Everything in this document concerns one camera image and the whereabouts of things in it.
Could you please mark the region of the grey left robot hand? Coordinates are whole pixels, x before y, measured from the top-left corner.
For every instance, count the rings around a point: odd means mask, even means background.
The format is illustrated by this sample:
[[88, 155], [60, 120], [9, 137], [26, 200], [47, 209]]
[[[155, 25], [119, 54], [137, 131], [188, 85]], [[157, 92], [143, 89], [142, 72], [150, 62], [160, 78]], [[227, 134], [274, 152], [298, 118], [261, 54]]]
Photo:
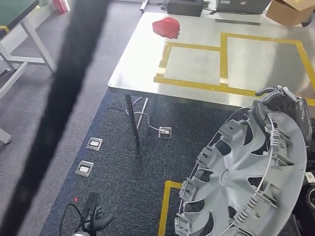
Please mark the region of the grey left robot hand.
[[114, 218], [114, 213], [110, 213], [106, 218], [102, 217], [103, 208], [96, 206], [91, 221], [91, 229], [95, 232], [101, 231], [110, 224]]

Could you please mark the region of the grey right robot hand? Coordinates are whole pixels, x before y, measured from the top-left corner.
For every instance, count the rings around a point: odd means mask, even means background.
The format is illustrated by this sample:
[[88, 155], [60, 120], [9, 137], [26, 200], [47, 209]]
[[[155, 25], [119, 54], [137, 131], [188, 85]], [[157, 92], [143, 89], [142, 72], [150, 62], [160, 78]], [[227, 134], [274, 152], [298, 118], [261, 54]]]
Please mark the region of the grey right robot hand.
[[270, 123], [267, 112], [283, 112], [292, 118], [299, 127], [307, 148], [310, 145], [313, 134], [311, 118], [304, 98], [296, 96], [287, 87], [280, 85], [263, 88], [257, 91], [255, 96], [263, 94], [265, 96], [261, 100], [253, 101], [252, 112], [265, 136], [265, 125]]

